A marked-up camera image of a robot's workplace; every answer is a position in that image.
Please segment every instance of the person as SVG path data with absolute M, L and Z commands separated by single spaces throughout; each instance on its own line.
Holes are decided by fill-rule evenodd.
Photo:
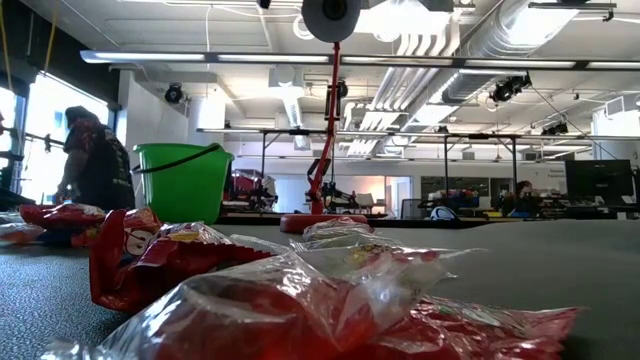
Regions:
M 129 154 L 113 131 L 82 106 L 65 111 L 69 135 L 64 144 L 67 161 L 58 186 L 61 203 L 71 186 L 75 203 L 103 210 L 135 207 Z

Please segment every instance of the ceiling light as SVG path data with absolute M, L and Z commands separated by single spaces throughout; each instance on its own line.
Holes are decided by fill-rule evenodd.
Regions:
M 260 133 L 259 129 L 204 129 L 198 128 L 199 132 L 207 132 L 207 133 L 236 133 L 236 134 L 256 134 Z
M 465 66 L 478 67 L 505 67 L 505 68 L 572 68 L 575 61 L 554 61 L 554 60 L 506 60 L 506 59 L 469 59 Z
M 197 62 L 205 60 L 204 54 L 196 53 L 145 53 L 85 50 L 80 52 L 80 56 L 82 56 L 82 59 L 87 63 L 130 63 L 138 61 Z
M 592 61 L 587 69 L 640 70 L 640 61 Z
M 502 69 L 460 69 L 460 74 L 469 75 L 495 75 L 495 76 L 525 76 L 526 70 L 502 70 Z
M 329 63 L 326 55 L 219 54 L 219 62 L 230 63 Z
M 387 136 L 388 132 L 385 131 L 338 131 L 337 135 L 352 135 L 352 136 Z
M 371 66 L 451 66 L 452 59 L 439 59 L 433 57 L 412 57 L 412 56 L 343 56 L 342 63 L 345 65 L 371 65 Z

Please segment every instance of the computer monitor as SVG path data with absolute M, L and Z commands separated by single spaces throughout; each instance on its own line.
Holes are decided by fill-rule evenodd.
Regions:
M 567 160 L 564 164 L 570 198 L 600 196 L 619 201 L 634 194 L 629 160 Z

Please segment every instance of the gray table surface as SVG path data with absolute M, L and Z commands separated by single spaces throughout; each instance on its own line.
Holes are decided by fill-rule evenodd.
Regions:
M 217 226 L 286 244 L 268 226 Z M 640 359 L 640 222 L 380 229 L 407 245 L 485 248 L 454 264 L 437 296 L 511 309 L 585 306 L 566 359 Z M 0 359 L 35 359 L 52 336 L 98 344 L 127 317 L 91 303 L 86 250 L 0 245 Z

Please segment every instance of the cable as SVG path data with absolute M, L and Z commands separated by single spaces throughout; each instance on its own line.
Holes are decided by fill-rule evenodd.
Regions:
M 230 7 L 224 6 L 224 5 L 214 5 L 213 7 L 215 7 L 216 9 L 222 9 L 234 14 L 238 14 L 238 15 L 243 15 L 243 16 L 249 16 L 249 17 L 257 17 L 257 18 L 283 18 L 283 17 L 296 17 L 300 14 L 279 14 L 279 15 L 259 15 L 259 14 L 249 14 L 249 13 L 245 13 L 242 11 L 238 11 L 235 9 L 232 9 Z
M 209 8 L 207 9 L 207 13 L 204 16 L 204 31 L 205 31 L 205 38 L 207 39 L 207 52 L 211 51 L 211 41 L 209 40 L 209 13 L 211 12 L 211 9 L 213 9 L 213 6 L 209 6 Z M 211 64 L 207 63 L 207 71 L 209 71 L 209 66 Z M 207 98 L 209 98 L 209 84 L 206 85 L 206 92 L 207 92 Z
M 7 32 L 4 28 L 4 8 L 0 2 L 0 31 L 2 31 L 2 51 L 4 52 L 4 64 L 7 68 L 7 81 L 9 90 L 13 92 L 13 79 L 11 78 L 11 66 L 9 65 L 9 49 L 7 44 Z
M 47 57 L 44 61 L 44 75 L 49 72 L 49 61 L 51 61 L 51 50 L 53 49 L 53 39 L 56 36 L 56 27 L 58 25 L 58 13 L 60 13 L 60 0 L 56 1 L 56 7 L 53 10 L 53 22 L 51 23 L 51 34 L 49 35 L 49 46 L 47 47 Z
M 579 127 L 577 127 L 576 125 L 574 125 L 571 120 L 569 120 L 569 117 L 566 114 L 563 114 L 560 112 L 560 110 L 556 109 L 555 106 L 553 106 L 551 104 L 551 102 L 549 102 L 549 100 L 547 100 L 546 97 L 542 96 L 542 94 L 540 94 L 540 92 L 533 86 L 531 86 L 531 89 L 533 89 L 533 91 L 536 92 L 536 94 L 538 94 L 538 96 L 540 96 L 542 98 L 542 100 L 544 100 L 544 102 L 547 103 L 547 105 L 549 105 L 549 107 L 551 107 L 553 109 L 553 111 L 556 112 L 556 115 L 560 115 L 560 117 L 566 121 L 567 123 L 569 123 L 569 125 L 573 126 L 574 128 L 576 128 L 576 130 L 578 130 L 579 133 L 582 134 L 582 136 L 586 137 L 587 139 L 589 139 L 594 145 L 598 145 L 598 147 L 600 148 L 600 150 L 606 152 L 609 156 L 611 156 L 611 158 L 613 160 L 618 160 L 618 158 L 616 158 L 615 156 L 613 156 L 612 153 L 610 153 L 607 149 L 604 148 L 604 146 L 600 145 L 600 143 L 596 142 L 595 140 L 593 140 L 591 138 L 591 136 L 589 136 L 589 134 L 587 134 L 586 132 L 582 131 Z

